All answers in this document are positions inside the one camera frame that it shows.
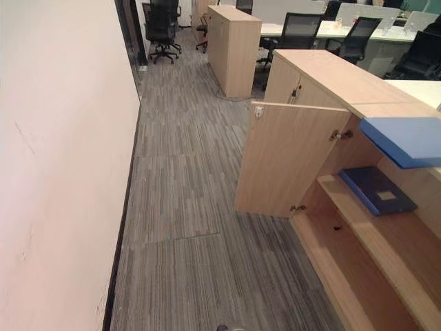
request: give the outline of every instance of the blue binder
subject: blue binder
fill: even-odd
[[[410,212],[417,208],[377,167],[343,169],[338,174],[375,216]]]
[[[441,120],[437,117],[373,117],[360,129],[403,169],[441,166]]]

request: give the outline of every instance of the white wall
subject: white wall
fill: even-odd
[[[0,329],[100,330],[139,108],[114,2],[0,15]]]

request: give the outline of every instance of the cabinet door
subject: cabinet door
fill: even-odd
[[[236,210],[288,217],[336,143],[345,109],[253,102],[236,189]]]
[[[302,106],[342,107],[341,101],[304,74],[300,75],[295,89],[296,97],[291,98],[289,103]]]
[[[269,71],[265,102],[289,103],[292,91],[300,81],[300,71],[277,53]]]

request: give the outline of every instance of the light wood cabinet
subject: light wood cabinet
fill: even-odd
[[[351,113],[261,102],[253,102],[252,110],[236,209],[289,217],[335,145],[329,138],[346,126]]]
[[[329,52],[277,50],[265,102],[252,103],[236,209],[290,218],[347,330],[439,330],[441,169],[399,169],[359,131],[363,117],[441,114]],[[419,208],[372,216],[337,175],[363,166]]]
[[[232,6],[208,8],[208,61],[226,97],[251,95],[262,22]]]
[[[216,0],[192,0],[192,32],[198,43],[204,42],[207,37],[204,37],[203,32],[196,31],[196,28],[202,24],[201,17],[207,14],[208,6],[215,4]]]

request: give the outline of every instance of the wooden cabinet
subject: wooden cabinet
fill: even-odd
[[[252,108],[236,209],[288,217],[335,145],[333,132],[345,127],[351,113],[261,102],[253,102]]]
[[[208,6],[215,4],[216,0],[192,0],[192,32],[198,43],[204,42],[207,37],[204,37],[203,32],[196,31],[196,28],[202,24],[201,17],[207,14]]]
[[[236,209],[290,218],[347,330],[439,330],[441,169],[399,169],[359,131],[363,117],[441,114],[331,53],[277,50],[265,102],[252,103]],[[372,216],[337,175],[363,166],[419,208]]]
[[[208,61],[226,97],[251,95],[262,22],[232,6],[209,6]]]

